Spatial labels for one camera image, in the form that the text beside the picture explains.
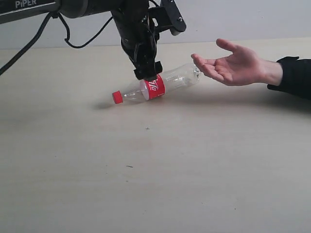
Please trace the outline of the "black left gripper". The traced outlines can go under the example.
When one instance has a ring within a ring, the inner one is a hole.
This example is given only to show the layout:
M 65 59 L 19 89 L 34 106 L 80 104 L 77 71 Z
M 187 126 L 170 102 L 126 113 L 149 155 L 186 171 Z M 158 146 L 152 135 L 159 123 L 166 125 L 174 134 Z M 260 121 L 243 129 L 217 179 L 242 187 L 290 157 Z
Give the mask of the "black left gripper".
M 123 51 L 134 66 L 138 80 L 155 80 L 162 72 L 162 65 L 156 61 L 157 42 L 147 11 L 125 12 L 120 9 L 111 12 L 121 37 Z

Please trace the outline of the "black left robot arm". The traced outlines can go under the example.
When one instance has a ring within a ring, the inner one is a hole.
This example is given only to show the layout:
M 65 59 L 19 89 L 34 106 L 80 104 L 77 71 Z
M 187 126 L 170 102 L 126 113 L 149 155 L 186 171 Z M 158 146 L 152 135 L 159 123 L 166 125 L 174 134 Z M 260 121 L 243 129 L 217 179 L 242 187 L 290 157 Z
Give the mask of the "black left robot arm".
M 2 24 L 45 14 L 37 33 L 1 69 L 6 72 L 42 35 L 51 18 L 61 20 L 69 33 L 65 18 L 80 18 L 110 12 L 121 37 L 121 46 L 135 67 L 138 80 L 152 81 L 163 68 L 156 61 L 158 36 L 150 17 L 147 0 L 2 0 Z

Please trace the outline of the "person's open hand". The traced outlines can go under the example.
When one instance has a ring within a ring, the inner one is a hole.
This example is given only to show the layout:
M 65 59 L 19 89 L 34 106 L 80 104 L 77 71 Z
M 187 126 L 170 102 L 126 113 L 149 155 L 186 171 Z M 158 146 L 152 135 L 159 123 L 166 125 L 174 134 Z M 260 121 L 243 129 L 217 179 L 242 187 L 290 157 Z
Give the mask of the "person's open hand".
M 280 63 L 264 60 L 253 50 L 225 39 L 218 38 L 216 45 L 232 54 L 217 59 L 205 59 L 198 54 L 191 55 L 193 62 L 205 76 L 227 86 L 281 84 L 283 69 Z

